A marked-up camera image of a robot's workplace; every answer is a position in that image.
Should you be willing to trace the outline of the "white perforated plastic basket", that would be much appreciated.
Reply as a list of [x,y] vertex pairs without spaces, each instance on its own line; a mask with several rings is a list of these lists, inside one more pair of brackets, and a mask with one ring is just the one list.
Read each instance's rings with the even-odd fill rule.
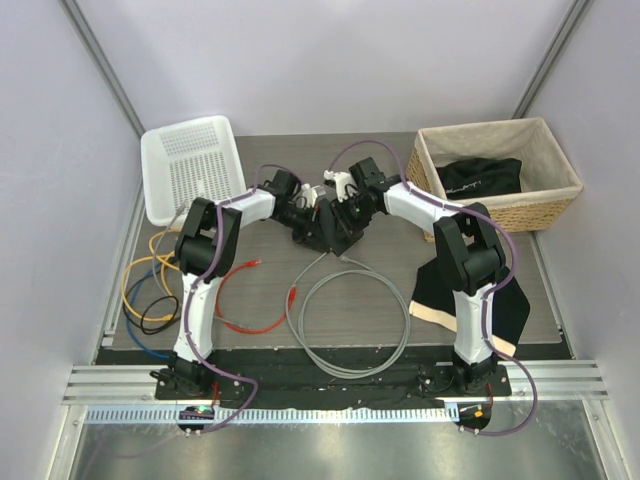
[[169,225],[180,207],[219,201],[247,190],[230,121],[223,115],[146,131],[140,139],[148,221]]

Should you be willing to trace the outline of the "black cloth in basket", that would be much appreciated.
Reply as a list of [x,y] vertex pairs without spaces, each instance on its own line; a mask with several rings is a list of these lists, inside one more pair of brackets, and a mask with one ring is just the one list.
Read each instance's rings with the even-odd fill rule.
[[515,158],[470,158],[437,167],[436,172],[451,200],[464,200],[522,192],[522,162]]

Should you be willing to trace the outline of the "aluminium frame rail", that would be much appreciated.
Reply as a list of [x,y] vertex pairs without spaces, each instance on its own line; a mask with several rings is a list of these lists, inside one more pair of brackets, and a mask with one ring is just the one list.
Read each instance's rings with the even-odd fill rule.
[[501,402],[589,402],[608,399],[592,361],[528,361],[500,366],[488,386],[458,393],[443,366],[396,366],[369,379],[311,380],[282,374],[251,388],[220,380],[203,393],[185,393],[153,377],[153,365],[73,368],[63,394],[68,406],[87,408],[98,424],[211,424],[229,416],[238,424],[353,424],[455,421]]

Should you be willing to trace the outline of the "wicker basket with liner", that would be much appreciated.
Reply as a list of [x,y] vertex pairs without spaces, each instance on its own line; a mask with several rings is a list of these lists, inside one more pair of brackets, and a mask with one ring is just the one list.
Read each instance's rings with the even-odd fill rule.
[[507,232],[549,228],[583,183],[545,120],[422,128],[407,179],[448,202],[480,202]]

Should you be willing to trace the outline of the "black network switch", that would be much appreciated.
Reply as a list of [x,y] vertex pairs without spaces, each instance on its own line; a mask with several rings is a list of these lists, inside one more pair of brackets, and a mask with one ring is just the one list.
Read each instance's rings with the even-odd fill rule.
[[336,257],[343,255],[364,237],[364,232],[354,227],[351,218],[336,201],[322,199],[316,211],[322,236]]

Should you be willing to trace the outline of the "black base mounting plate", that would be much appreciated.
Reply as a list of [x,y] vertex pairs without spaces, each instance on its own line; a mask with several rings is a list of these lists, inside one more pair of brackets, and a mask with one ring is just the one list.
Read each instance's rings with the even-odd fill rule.
[[[229,373],[251,378],[258,383],[253,404],[258,408],[342,409],[349,405],[372,405],[376,402],[405,400],[435,400],[457,397],[508,397],[511,385],[506,368],[498,366],[480,384],[464,389],[454,377],[451,365],[394,364],[389,369],[363,379],[341,379],[313,365],[249,364],[231,365]],[[158,399],[187,399],[204,397],[218,388],[227,403],[246,400],[242,382],[206,368],[189,379],[169,367],[150,372],[157,381]]]

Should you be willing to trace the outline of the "black cloth with beige stripe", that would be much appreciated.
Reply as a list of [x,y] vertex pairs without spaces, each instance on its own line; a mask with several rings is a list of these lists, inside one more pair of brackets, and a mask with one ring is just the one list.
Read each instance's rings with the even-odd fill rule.
[[[513,356],[529,317],[531,306],[516,278],[494,294],[492,334],[497,349]],[[409,313],[417,319],[457,332],[453,291],[444,283],[437,261],[417,270]]]

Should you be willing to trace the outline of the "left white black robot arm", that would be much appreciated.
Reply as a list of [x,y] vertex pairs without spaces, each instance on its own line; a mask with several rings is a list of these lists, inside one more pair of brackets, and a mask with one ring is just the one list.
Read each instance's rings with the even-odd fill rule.
[[224,200],[196,198],[175,246],[184,287],[179,334],[167,366],[151,372],[156,397],[200,399],[221,379],[252,387],[256,380],[212,363],[216,298],[231,270],[242,228],[273,219],[292,231],[293,239],[327,253],[335,236],[331,201],[319,189],[279,169],[273,179]]

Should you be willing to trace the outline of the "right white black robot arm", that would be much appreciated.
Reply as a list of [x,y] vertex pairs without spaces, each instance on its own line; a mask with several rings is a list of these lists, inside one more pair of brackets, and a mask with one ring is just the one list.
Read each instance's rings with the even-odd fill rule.
[[334,200],[317,207],[321,230],[334,254],[343,254],[357,242],[378,212],[400,217],[434,237],[435,265],[455,305],[451,380],[465,395],[484,388],[497,368],[489,314],[506,263],[499,226],[488,210],[480,203],[468,207],[446,203],[401,175],[387,177],[372,158],[347,172],[326,170],[323,178],[336,193]]

